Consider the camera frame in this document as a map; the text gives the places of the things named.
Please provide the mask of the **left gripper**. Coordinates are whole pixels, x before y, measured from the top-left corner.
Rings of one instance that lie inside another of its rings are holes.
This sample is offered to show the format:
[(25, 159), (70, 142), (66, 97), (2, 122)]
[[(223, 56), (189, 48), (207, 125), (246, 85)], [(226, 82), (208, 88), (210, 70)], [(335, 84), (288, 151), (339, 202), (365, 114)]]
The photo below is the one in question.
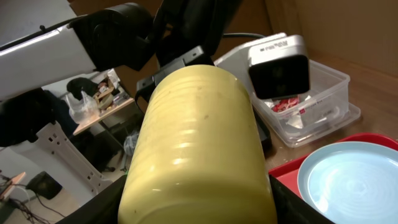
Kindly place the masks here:
[(167, 65), (160, 68), (153, 76), (144, 78), (137, 82), (135, 100), (143, 98), (147, 103), (155, 90), (156, 86), (168, 75), (181, 68), (191, 65), (211, 65), (214, 63), (209, 55), (207, 55), (201, 46), (189, 50), (183, 55), (175, 58)]

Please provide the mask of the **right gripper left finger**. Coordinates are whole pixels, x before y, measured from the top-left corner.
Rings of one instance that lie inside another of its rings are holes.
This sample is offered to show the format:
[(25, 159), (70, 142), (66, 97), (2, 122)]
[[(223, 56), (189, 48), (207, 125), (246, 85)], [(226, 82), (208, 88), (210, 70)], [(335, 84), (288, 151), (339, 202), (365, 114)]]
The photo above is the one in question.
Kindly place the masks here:
[(126, 179), (125, 174), (57, 224), (117, 224)]

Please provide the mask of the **light blue plate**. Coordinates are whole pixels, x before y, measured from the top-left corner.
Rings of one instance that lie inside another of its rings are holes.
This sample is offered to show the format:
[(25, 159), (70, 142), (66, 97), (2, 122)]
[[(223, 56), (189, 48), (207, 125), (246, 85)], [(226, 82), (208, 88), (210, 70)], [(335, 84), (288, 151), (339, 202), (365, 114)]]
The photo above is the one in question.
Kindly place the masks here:
[(369, 142), (329, 144), (297, 177), (303, 200), (334, 223), (397, 223), (397, 151)]

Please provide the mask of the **red strawberry snack wrapper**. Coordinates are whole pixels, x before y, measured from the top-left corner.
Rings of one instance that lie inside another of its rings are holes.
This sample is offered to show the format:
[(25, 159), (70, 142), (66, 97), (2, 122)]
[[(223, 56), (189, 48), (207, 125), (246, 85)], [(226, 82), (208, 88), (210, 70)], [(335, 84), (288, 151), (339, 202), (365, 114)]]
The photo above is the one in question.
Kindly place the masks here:
[(297, 96), (292, 98), (284, 98), (281, 100), (274, 101), (274, 105), (271, 108), (273, 112), (280, 113), (289, 108), (292, 108), (300, 103), (300, 100)]

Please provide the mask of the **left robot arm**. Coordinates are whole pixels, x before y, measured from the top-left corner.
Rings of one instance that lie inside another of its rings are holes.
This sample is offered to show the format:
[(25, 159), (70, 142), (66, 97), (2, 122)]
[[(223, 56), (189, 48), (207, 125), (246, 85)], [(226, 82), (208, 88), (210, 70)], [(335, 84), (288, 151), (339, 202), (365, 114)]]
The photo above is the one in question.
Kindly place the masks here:
[(163, 1), (155, 15), (124, 3), (69, 19), (1, 47), (1, 146), (40, 166), (80, 204), (111, 184), (55, 119), (45, 85), (125, 65), (159, 70), (138, 83), (148, 99), (168, 74), (211, 64), (239, 1)]

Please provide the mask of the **yellow plastic cup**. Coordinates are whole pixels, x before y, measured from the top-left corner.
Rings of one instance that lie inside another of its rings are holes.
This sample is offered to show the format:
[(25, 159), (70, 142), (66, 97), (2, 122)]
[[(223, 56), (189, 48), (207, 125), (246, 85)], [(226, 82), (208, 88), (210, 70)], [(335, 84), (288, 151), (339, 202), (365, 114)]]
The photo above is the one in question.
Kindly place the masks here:
[(251, 102), (234, 75), (193, 65), (156, 87), (118, 222), (277, 222)]

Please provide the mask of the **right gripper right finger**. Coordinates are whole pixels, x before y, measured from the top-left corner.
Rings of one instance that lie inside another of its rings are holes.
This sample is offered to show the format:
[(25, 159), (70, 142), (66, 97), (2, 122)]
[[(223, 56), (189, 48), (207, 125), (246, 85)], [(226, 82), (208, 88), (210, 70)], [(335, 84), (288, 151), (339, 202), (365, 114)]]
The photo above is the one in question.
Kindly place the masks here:
[(333, 224), (275, 177), (269, 179), (279, 224)]

